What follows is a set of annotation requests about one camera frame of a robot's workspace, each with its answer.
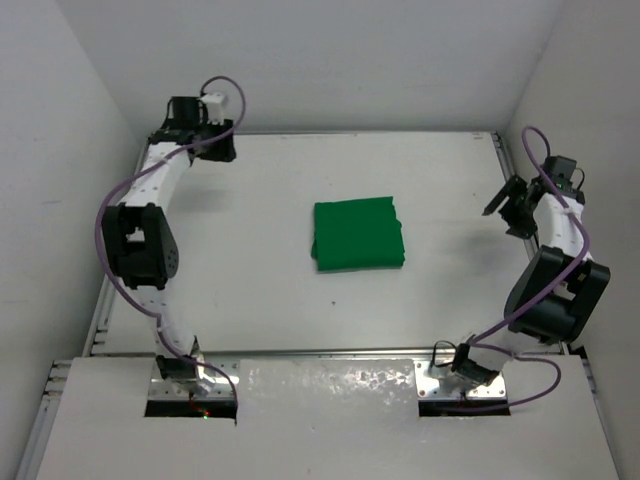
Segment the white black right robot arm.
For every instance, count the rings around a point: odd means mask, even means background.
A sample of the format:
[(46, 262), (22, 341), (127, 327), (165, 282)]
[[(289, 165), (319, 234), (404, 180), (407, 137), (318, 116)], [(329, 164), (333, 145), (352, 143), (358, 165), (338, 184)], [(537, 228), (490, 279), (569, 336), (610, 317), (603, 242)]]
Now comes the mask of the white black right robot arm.
[(503, 326), (470, 335), (451, 360), (430, 362), (443, 377), (466, 389), (490, 384), (504, 366), (536, 345), (576, 340), (607, 287), (611, 272), (590, 254), (581, 221), (585, 197), (574, 185), (575, 160), (547, 157), (537, 177), (511, 176), (484, 208), (498, 213), (509, 235), (539, 244), (509, 293)]

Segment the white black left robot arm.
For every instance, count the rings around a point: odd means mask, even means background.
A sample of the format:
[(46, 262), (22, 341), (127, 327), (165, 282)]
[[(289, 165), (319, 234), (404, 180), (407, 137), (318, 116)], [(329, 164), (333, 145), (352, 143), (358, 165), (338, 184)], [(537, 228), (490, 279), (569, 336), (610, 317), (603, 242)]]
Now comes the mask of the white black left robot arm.
[(175, 96), (149, 138), (141, 170), (118, 188), (121, 199), (102, 207), (102, 263), (124, 299), (145, 315), (154, 333), (156, 364), (176, 390), (202, 395), (214, 384), (187, 321), (171, 305), (180, 255), (166, 211), (181, 177), (196, 159), (235, 159), (223, 93)]

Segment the green t-shirt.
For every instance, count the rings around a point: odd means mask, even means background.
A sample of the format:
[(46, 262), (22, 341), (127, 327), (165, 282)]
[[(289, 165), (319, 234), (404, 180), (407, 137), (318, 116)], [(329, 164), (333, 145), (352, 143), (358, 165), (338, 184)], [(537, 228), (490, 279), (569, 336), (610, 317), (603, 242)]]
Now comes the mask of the green t-shirt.
[(400, 268), (402, 224), (391, 196), (318, 202), (311, 257), (322, 273)]

